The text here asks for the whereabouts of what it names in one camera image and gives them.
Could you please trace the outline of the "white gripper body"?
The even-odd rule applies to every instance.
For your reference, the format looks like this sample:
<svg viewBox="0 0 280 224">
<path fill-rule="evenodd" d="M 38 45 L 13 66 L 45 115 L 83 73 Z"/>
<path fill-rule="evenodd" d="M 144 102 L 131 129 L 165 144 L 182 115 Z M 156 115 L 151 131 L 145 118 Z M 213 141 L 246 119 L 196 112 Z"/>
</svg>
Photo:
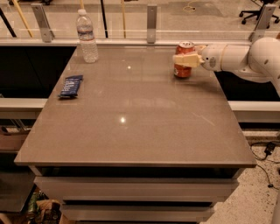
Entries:
<svg viewBox="0 0 280 224">
<path fill-rule="evenodd" d="M 209 71 L 221 70 L 221 59 L 225 45 L 208 45 L 201 53 L 204 62 L 202 66 Z"/>
</svg>

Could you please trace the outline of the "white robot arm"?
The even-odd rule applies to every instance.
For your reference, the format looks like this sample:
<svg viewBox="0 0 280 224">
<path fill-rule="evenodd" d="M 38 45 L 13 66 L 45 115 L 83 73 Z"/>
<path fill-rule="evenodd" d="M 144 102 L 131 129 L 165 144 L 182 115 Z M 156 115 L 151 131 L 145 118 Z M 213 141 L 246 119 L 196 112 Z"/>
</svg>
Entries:
<svg viewBox="0 0 280 224">
<path fill-rule="evenodd" d="M 270 81 L 279 86 L 280 42 L 259 38 L 251 45 L 196 45 L 179 53 L 175 64 L 208 71 L 232 72 L 246 81 Z M 241 185 L 224 203 L 215 206 L 215 214 L 203 224 L 279 224 L 279 162 L 258 160 L 244 171 Z"/>
</svg>

